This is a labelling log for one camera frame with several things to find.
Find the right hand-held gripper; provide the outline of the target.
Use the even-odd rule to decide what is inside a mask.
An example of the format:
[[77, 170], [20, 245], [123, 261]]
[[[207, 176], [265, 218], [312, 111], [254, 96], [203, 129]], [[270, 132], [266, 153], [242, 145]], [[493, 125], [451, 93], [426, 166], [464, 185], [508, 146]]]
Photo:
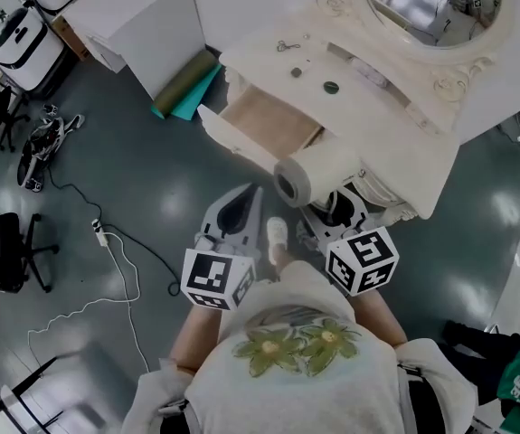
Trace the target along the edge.
[[[333, 197], [315, 200], [300, 209], [307, 226], [320, 243], [332, 240]], [[352, 186], [343, 188], [343, 227], [361, 231], [368, 217], [363, 199]], [[383, 226], [326, 246], [325, 272], [348, 296], [356, 297], [390, 282], [400, 260], [389, 232]]]

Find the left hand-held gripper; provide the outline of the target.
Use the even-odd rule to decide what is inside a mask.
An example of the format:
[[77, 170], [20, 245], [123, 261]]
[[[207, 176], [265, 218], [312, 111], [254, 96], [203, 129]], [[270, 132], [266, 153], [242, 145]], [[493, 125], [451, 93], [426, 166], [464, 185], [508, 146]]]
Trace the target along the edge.
[[181, 291], [201, 307], [237, 309], [257, 279], [264, 190], [231, 189], [207, 209], [195, 246], [185, 251]]

